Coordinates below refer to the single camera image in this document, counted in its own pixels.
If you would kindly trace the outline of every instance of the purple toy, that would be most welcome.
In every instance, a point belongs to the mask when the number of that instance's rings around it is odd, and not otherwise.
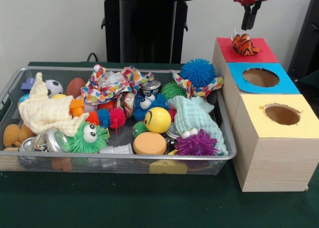
[[[211,138],[208,133],[201,129],[197,134],[183,138],[177,138],[175,149],[176,155],[197,155],[197,156],[216,156],[218,149],[214,147],[217,143],[216,138]]]
[[[35,78],[27,78],[25,83],[22,83],[21,90],[24,94],[30,94],[30,90],[32,86],[34,85]]]

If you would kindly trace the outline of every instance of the brown egg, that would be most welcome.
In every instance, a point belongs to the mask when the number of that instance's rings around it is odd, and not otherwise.
[[[81,95],[81,88],[85,86],[82,78],[73,79],[66,88],[66,95],[72,95],[74,98]]]

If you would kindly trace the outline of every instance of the wire mesh tray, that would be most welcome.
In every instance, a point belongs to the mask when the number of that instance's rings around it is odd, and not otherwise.
[[[168,70],[140,70],[154,73],[155,79],[162,85],[173,81]],[[42,152],[5,152],[3,132],[9,124],[22,124],[17,103],[23,92],[21,84],[29,77],[35,78],[42,72],[43,80],[54,79],[63,88],[76,78],[85,81],[92,74],[92,68],[64,67],[26,67],[18,70],[0,94],[0,171],[37,171],[37,172],[88,172],[88,173],[132,173],[132,174],[200,174],[217,175],[226,161],[236,155],[236,145],[229,125],[226,108],[219,91],[213,91],[207,101],[215,105],[211,117],[223,132],[227,156],[172,156],[172,155],[136,155],[136,154],[82,154],[82,153],[42,153]],[[133,143],[133,118],[115,135],[110,130],[108,145],[121,146]]]

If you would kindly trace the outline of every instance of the yellow smiley face ball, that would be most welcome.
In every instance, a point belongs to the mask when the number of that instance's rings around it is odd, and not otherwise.
[[[163,108],[152,108],[146,113],[144,123],[150,132],[164,133],[170,127],[170,114]]]

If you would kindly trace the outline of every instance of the soccer ball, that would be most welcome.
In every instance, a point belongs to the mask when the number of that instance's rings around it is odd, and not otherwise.
[[[62,85],[55,80],[46,80],[45,85],[46,85],[46,88],[48,89],[49,98],[54,95],[63,93]]]

